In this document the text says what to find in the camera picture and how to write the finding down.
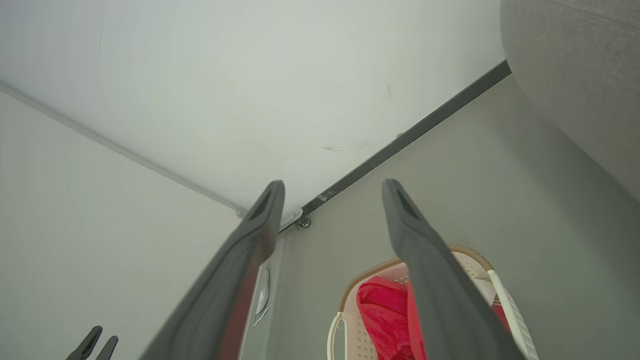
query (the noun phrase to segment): red clothing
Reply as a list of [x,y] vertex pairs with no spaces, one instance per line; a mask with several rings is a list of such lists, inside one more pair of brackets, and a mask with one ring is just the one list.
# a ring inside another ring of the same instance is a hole
[[377,276],[358,289],[358,309],[378,351],[378,360],[413,360],[406,314],[407,294],[403,284]]
[[[356,302],[379,360],[427,360],[411,282],[407,288],[373,277],[360,286]],[[509,330],[497,297],[492,308]]]

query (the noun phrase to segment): ceiling track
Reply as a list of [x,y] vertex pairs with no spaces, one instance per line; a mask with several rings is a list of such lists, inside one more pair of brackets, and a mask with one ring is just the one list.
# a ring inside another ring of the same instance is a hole
[[331,200],[331,198],[338,195],[340,192],[343,192],[346,188],[363,176],[367,175],[391,156],[397,154],[414,140],[424,135],[427,131],[433,129],[447,117],[450,117],[453,113],[462,109],[464,105],[473,101],[476,97],[489,90],[493,85],[497,84],[510,74],[511,69],[509,68],[509,64],[504,60],[481,78],[476,80],[476,82],[472,83],[466,87],[466,89],[451,98],[451,100],[445,102],[444,105],[436,109],[433,113],[427,115],[427,117],[422,119],[411,129],[405,131],[401,136],[398,136],[392,143],[378,151],[374,156],[371,156],[367,161],[363,162],[360,166],[356,167],[356,169],[338,180],[338,182],[331,185],[329,189],[323,191],[320,195],[304,205],[302,207],[302,216],[305,217],[309,215],[324,203]]

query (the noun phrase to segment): wall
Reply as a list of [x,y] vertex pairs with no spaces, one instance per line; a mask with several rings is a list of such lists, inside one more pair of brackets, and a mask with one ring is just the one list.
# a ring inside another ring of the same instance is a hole
[[540,359],[637,359],[640,204],[510,76],[311,214],[285,243],[268,359],[324,359],[343,291],[394,257],[382,180],[492,262]]
[[136,359],[240,219],[0,92],[0,358]]

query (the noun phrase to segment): white plastic basket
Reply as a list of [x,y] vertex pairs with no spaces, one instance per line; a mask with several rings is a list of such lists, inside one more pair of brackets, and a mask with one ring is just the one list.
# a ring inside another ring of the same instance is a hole
[[[524,319],[491,264],[480,254],[468,247],[450,245],[449,248],[460,265],[467,271],[467,274],[486,300],[488,306],[493,304],[495,296],[498,295],[515,343],[528,360],[538,360],[536,348],[533,345],[533,340],[524,323]],[[344,324],[344,360],[378,358],[378,353],[373,345],[373,341],[371,341],[367,330],[362,324],[362,317],[360,316],[360,311],[356,303],[356,294],[360,285],[374,276],[380,276],[384,279],[400,282],[405,285],[407,285],[409,281],[407,267],[399,259],[387,261],[358,276],[347,288],[342,298],[342,303],[340,304],[340,310],[331,323],[326,344],[326,356],[328,360],[333,360],[333,342],[339,322],[343,322]]]

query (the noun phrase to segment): gray upholstered surface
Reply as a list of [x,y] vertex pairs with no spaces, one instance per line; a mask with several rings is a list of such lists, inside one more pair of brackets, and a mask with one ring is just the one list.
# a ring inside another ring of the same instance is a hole
[[502,0],[529,100],[640,200],[640,1]]

